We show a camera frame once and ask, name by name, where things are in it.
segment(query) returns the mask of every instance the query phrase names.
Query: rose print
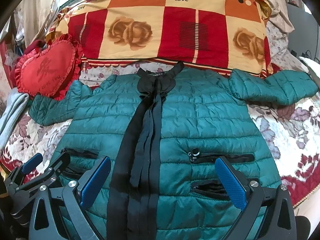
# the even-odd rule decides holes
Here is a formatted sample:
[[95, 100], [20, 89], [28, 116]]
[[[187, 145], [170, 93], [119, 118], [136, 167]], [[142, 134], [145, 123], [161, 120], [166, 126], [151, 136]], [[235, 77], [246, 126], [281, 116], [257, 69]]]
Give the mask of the rose print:
[[235, 47], [244, 56], [255, 58], [259, 63], [264, 60], [264, 41], [246, 28], [239, 28], [233, 38]]
[[134, 19], [121, 16], [111, 24], [108, 37], [114, 44], [129, 44], [131, 50], [138, 50], [144, 48], [151, 40], [152, 30], [146, 22], [136, 22]]

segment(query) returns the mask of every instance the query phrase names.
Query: jacket sleeve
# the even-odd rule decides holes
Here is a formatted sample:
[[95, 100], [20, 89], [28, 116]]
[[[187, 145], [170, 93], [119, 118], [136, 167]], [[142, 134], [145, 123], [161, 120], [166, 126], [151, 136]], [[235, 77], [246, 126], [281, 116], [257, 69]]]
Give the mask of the jacket sleeve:
[[73, 118], [80, 101], [91, 95], [91, 89], [75, 80], [61, 101], [36, 95], [29, 109], [30, 117], [38, 124], [49, 126]]
[[305, 72], [282, 70], [260, 79], [241, 70], [233, 70], [229, 78], [232, 95], [241, 100], [275, 102], [291, 105], [318, 91], [317, 85]]

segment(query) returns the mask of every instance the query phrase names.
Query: ruffled edge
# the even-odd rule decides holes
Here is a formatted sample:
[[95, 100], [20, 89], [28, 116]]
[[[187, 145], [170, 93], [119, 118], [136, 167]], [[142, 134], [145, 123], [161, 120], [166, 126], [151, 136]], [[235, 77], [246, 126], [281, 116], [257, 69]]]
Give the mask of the ruffled edge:
[[[65, 98], [65, 95], [68, 91], [68, 88], [72, 84], [72, 82], [74, 80], [79, 79], [80, 70], [81, 70], [79, 65], [81, 64], [81, 57], [83, 56], [83, 49], [82, 49], [81, 44], [77, 40], [73, 39], [70, 34], [61, 35], [51, 46], [54, 46], [57, 43], [61, 43], [61, 41], [68, 41], [74, 47], [74, 51], [72, 52], [71, 61], [70, 61], [69, 67], [68, 67], [69, 72], [66, 75], [65, 79], [61, 80], [61, 82], [59, 82], [56, 85], [56, 87], [59, 87], [59, 88], [54, 94], [52, 94], [52, 93], [42, 94], [43, 96], [51, 97], [51, 98], [53, 98], [55, 100], [59, 100], [59, 101], [62, 100], [63, 98]], [[36, 49], [34, 49], [29, 54], [22, 56], [22, 58], [20, 59], [20, 61], [17, 64], [15, 72], [14, 72], [18, 92], [25, 92], [25, 93], [28, 93], [30, 96], [35, 96], [37, 94], [37, 93], [31, 92], [28, 90], [24, 90], [22, 88], [21, 75], [23, 72], [23, 65], [32, 61], [34, 57], [39, 57], [42, 54], [45, 54], [48, 49], [43, 50], [40, 53], [37, 52]]]

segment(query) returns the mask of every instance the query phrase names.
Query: zipper pull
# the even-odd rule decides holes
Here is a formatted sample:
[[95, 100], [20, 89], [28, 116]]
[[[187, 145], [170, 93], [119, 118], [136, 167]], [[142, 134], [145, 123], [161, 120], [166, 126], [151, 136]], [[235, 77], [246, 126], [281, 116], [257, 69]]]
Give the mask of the zipper pull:
[[195, 162], [198, 157], [200, 155], [200, 151], [198, 148], [193, 149], [191, 152], [188, 152], [188, 156], [190, 157], [190, 161], [193, 163]]

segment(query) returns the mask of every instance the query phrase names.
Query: red ruffle trim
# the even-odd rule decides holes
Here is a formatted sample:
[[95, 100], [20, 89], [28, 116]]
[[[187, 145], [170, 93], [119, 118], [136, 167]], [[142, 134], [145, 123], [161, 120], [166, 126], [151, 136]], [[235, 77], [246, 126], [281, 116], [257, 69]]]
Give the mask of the red ruffle trim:
[[[57, 38], [54, 41], [53, 44], [55, 44], [59, 41], [69, 41], [74, 46], [75, 53], [73, 55], [73, 61], [70, 63], [72, 65], [72, 68], [71, 68], [69, 74], [66, 76], [65, 80], [61, 83], [57, 92], [53, 96], [51, 96], [51, 98], [53, 98], [55, 100], [62, 100], [63, 98], [65, 98], [65, 95], [69, 89], [69, 86], [72, 84], [72, 82], [74, 80], [79, 79], [80, 70], [81, 70], [79, 65], [81, 64], [81, 57], [83, 56], [83, 50], [82, 50], [81, 44], [77, 40], [73, 39], [70, 34], [61, 35], [59, 38]], [[21, 57], [20, 61], [17, 63], [14, 74], [15, 74], [15, 80], [17, 83], [18, 92], [24, 92], [24, 93], [28, 93], [31, 96], [35, 96], [35, 94], [30, 91], [24, 91], [24, 89], [21, 85], [20, 78], [21, 78], [21, 72], [22, 72], [23, 65], [28, 60], [30, 60], [31, 58], [35, 57], [38, 54], [39, 54], [39, 50], [34, 49], [29, 54], [23, 55]]]

